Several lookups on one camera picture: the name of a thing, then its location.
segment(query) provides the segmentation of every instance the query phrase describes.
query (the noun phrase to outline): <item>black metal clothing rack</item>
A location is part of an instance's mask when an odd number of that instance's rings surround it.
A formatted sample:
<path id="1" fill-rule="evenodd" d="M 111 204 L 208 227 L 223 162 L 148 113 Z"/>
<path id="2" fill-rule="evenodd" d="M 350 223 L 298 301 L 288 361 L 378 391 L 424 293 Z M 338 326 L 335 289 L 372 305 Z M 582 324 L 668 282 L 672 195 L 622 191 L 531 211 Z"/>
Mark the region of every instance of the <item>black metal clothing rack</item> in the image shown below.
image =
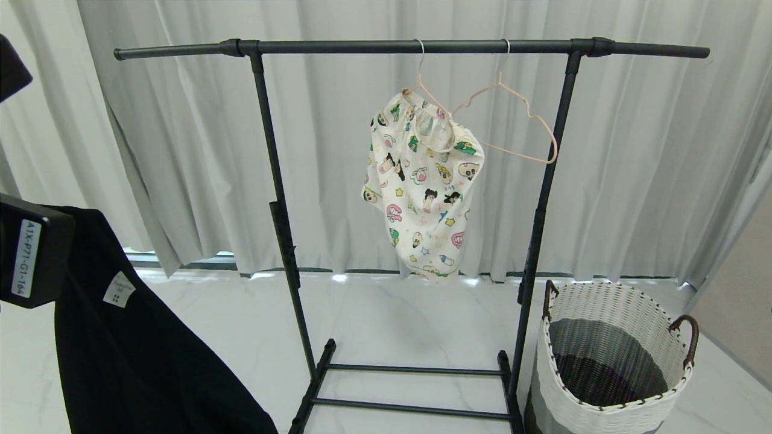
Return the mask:
<path id="1" fill-rule="evenodd" d="M 295 259 L 295 245 L 290 230 L 290 218 L 287 213 L 286 198 L 282 183 L 281 169 L 279 167 L 279 155 L 276 151 L 276 136 L 273 133 L 273 121 L 266 89 L 265 68 L 262 56 L 265 54 L 398 54 L 398 53 L 562 53 L 567 55 L 566 72 L 563 81 L 563 90 L 560 94 L 560 103 L 557 108 L 557 117 L 554 125 L 554 135 L 557 147 L 563 139 L 563 131 L 566 125 L 568 108 L 571 104 L 571 94 L 579 71 L 581 58 L 601 57 L 611 54 L 630 54 L 640 56 L 670 56 L 687 58 L 706 58 L 710 50 L 705 47 L 671 46 L 659 44 L 643 44 L 615 42 L 606 38 L 570 39 L 570 40 L 384 40 L 384 41 L 257 41 L 229 39 L 220 43 L 160 46 L 136 49 L 115 49 L 114 55 L 118 60 L 141 59 L 147 57 L 172 57 L 172 56 L 197 56 L 203 54 L 225 54 L 227 56 L 248 56 L 252 63 L 252 72 L 255 76 L 257 97 L 260 106 L 263 130 L 266 135 L 269 162 L 273 173 L 273 184 L 276 189 L 276 200 L 270 202 L 271 216 L 276 230 L 276 238 L 279 240 L 279 250 L 284 265 L 289 294 L 292 297 L 300 340 L 303 343 L 303 351 L 308 364 L 310 383 L 305 396 L 300 403 L 295 418 L 290 428 L 291 434 L 301 434 L 306 427 L 311 410 L 315 405 L 337 405 L 343 407 L 355 407 L 360 409 L 391 410 L 399 412 L 417 412 L 432 415 L 452 415 L 480 419 L 497 419 L 507 421 L 513 434 L 522 434 L 523 420 L 520 407 L 517 402 L 517 381 L 520 375 L 520 366 L 523 361 L 523 347 L 525 344 L 528 315 L 531 300 L 533 299 L 533 285 L 536 280 L 537 263 L 544 231 L 544 220 L 547 215 L 547 201 L 550 196 L 552 179 L 555 173 L 557 161 L 548 164 L 544 169 L 544 177 L 539 194 L 536 213 L 533 217 L 533 230 L 525 263 L 523 279 L 520 281 L 517 301 L 520 307 L 520 321 L 517 328 L 517 340 L 515 352 L 510 367 L 509 359 L 504 350 L 499 351 L 497 361 L 498 370 L 483 369 L 455 369 L 455 368 L 418 368 L 408 366 L 378 366 L 367 364 L 338 364 L 332 362 L 336 343 L 334 339 L 327 341 L 320 360 L 315 364 L 311 343 L 306 327 L 306 319 L 303 315 L 303 306 L 300 301 L 300 273 Z M 553 157 L 550 147 L 548 158 Z M 376 402 L 346 401 L 340 399 L 320 398 L 319 391 L 325 374 L 330 370 L 346 371 L 378 371 L 378 372 L 409 372 L 431 375 L 476 375 L 499 377 L 504 390 L 507 413 L 473 412 L 457 409 L 438 409 L 431 407 L 418 407 L 413 405 L 383 404 Z"/>

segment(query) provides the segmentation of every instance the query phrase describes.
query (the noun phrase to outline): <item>basket handle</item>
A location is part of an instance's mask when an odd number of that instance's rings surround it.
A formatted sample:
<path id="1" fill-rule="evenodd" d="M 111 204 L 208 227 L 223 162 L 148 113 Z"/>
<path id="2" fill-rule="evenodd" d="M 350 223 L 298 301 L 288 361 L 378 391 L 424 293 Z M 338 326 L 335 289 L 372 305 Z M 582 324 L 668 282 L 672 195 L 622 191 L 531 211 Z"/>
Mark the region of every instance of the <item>basket handle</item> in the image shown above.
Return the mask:
<path id="1" fill-rule="evenodd" d="M 555 295 L 558 295 L 557 288 L 555 287 L 555 284 L 552 283 L 552 280 L 547 281 L 546 285 L 546 293 L 544 294 L 544 311 L 541 314 L 541 319 L 549 318 L 550 321 L 552 321 L 552 316 L 550 315 L 550 291 L 555 292 Z"/>
<path id="2" fill-rule="evenodd" d="M 688 365 L 689 362 L 692 362 L 692 366 L 694 366 L 694 353 L 697 351 L 697 339 L 699 338 L 699 326 L 697 325 L 697 320 L 691 315 L 681 315 L 673 321 L 673 324 L 670 324 L 668 330 L 673 331 L 678 329 L 681 327 L 681 323 L 684 320 L 687 320 L 689 324 L 692 325 L 692 341 L 689 343 L 689 351 L 686 352 L 686 359 L 683 361 L 683 368 L 686 369 L 686 365 Z"/>

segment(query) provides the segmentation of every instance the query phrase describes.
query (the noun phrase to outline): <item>white woven basket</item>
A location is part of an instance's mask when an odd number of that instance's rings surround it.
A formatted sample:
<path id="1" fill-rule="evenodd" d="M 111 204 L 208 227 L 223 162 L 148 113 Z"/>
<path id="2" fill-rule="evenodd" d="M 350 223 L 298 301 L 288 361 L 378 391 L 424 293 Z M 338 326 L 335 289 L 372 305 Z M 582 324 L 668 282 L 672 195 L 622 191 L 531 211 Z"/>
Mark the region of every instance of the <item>white woven basket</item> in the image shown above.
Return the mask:
<path id="1" fill-rule="evenodd" d="M 692 325 L 691 344 L 679 326 Z M 692 377 L 699 328 L 616 283 L 547 294 L 526 406 L 529 434 L 655 432 Z"/>

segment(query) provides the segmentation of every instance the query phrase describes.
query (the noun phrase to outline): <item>white sticker label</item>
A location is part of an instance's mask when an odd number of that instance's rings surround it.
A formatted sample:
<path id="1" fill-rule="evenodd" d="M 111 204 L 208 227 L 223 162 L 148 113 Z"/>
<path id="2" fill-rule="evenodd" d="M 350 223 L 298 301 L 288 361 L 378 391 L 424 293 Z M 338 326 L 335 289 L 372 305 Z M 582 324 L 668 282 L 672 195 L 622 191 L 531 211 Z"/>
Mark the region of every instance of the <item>white sticker label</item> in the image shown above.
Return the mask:
<path id="1" fill-rule="evenodd" d="M 11 287 L 11 292 L 19 297 L 29 298 L 32 295 L 32 278 L 35 276 L 35 259 L 38 257 L 41 229 L 42 225 L 38 222 L 22 220 Z"/>
<path id="2" fill-rule="evenodd" d="M 126 307 L 126 302 L 129 300 L 129 296 L 137 288 L 129 282 L 123 271 L 119 271 L 118 274 L 113 277 L 113 281 L 107 287 L 107 292 L 104 293 L 102 299 L 105 303 L 114 304 L 118 307 Z"/>

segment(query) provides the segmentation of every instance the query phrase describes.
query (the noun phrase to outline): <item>floor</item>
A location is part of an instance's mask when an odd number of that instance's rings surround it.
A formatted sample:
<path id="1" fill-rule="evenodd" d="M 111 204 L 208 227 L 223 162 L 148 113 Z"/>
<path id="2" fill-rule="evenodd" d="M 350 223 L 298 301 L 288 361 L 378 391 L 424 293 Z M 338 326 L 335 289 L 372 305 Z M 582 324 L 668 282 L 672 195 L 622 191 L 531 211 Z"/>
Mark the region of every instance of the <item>floor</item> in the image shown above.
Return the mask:
<path id="1" fill-rule="evenodd" d="M 308 372 L 280 273 L 182 270 L 166 279 L 142 277 L 170 308 L 231 367 L 279 430 L 287 432 L 308 385 Z M 556 283 L 565 280 L 555 279 Z M 393 275 L 304 273 L 303 305 L 315 357 L 329 337 L 334 361 L 351 364 L 496 369 L 496 354 L 512 354 L 519 313 L 513 279 L 495 284 L 461 279 L 432 285 Z M 669 314 L 681 312 L 692 292 L 668 280 L 625 281 L 654 297 Z M 543 290 L 543 280 L 537 289 Z M 540 308 L 534 297 L 519 395 L 527 393 Z M 23 310 L 4 303 L 0 314 L 0 432 L 67 433 L 56 366 L 52 306 Z M 327 398 L 396 402 L 505 412 L 497 378 L 329 373 Z M 762 433 L 772 426 L 772 393 L 703 337 L 695 375 L 662 434 Z M 307 434 L 509 433 L 504 422 L 317 407 Z"/>

